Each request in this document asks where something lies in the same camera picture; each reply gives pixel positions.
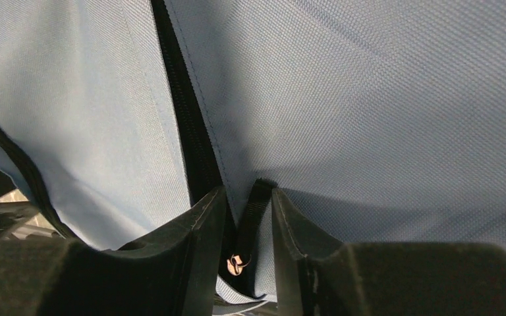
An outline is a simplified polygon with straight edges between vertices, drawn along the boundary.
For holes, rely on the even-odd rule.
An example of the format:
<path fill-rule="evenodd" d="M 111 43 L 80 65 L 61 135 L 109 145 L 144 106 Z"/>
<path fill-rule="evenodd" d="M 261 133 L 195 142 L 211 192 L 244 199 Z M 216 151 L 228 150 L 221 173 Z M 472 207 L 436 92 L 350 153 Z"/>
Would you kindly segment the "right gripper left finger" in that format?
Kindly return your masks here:
<path fill-rule="evenodd" d="M 0 315 L 211 315 L 225 214 L 218 187 L 117 251 L 0 240 Z"/>

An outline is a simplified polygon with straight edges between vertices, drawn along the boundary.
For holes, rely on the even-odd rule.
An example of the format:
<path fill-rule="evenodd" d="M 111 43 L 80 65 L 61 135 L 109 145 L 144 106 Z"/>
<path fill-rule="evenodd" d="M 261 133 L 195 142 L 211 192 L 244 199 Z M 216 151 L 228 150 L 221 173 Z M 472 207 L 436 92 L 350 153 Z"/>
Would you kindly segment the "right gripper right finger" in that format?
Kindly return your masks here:
<path fill-rule="evenodd" d="M 506 251 L 476 243 L 342 243 L 272 192 L 280 315 L 506 315 Z"/>

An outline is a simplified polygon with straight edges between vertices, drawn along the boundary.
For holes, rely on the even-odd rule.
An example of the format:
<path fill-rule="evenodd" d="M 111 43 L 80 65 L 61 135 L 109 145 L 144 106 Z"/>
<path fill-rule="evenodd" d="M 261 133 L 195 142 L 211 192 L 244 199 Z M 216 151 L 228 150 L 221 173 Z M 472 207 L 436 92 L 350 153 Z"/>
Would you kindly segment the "blue student backpack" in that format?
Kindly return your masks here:
<path fill-rule="evenodd" d="M 254 182 L 343 242 L 506 250 L 506 1 L 0 1 L 0 169 L 116 250 Z"/>

